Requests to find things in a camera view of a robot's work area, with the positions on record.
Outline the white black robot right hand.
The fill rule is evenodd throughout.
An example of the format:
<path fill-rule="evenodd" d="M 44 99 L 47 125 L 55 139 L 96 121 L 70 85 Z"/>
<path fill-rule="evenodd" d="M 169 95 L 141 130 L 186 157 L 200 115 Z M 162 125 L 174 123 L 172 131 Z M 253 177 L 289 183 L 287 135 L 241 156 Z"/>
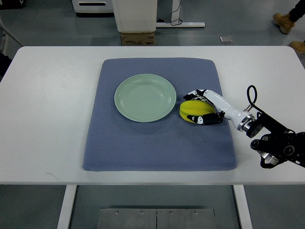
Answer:
<path fill-rule="evenodd" d="M 235 108 L 225 98 L 212 90 L 196 89 L 185 95 L 183 99 L 186 101 L 200 100 L 207 102 L 219 112 L 217 115 L 220 116 L 220 122 L 224 118 L 231 120 L 234 128 L 241 132 L 247 132 L 254 122 L 254 116 L 250 112 Z"/>

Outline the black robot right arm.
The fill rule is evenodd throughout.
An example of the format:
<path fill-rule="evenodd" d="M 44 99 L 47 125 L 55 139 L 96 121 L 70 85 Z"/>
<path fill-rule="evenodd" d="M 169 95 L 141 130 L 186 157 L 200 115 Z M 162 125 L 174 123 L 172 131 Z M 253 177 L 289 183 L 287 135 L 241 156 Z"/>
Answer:
<path fill-rule="evenodd" d="M 250 85 L 247 88 L 247 98 L 249 102 L 246 111 L 255 108 L 256 118 L 251 118 L 243 126 L 243 130 L 249 138 L 255 137 L 263 128 L 270 133 L 263 135 L 260 139 L 251 142 L 250 147 L 257 151 L 261 157 L 260 166 L 262 168 L 274 168 L 286 161 L 293 162 L 299 166 L 305 166 L 305 133 L 296 133 L 288 129 L 263 110 L 255 105 L 257 100 L 256 87 Z"/>

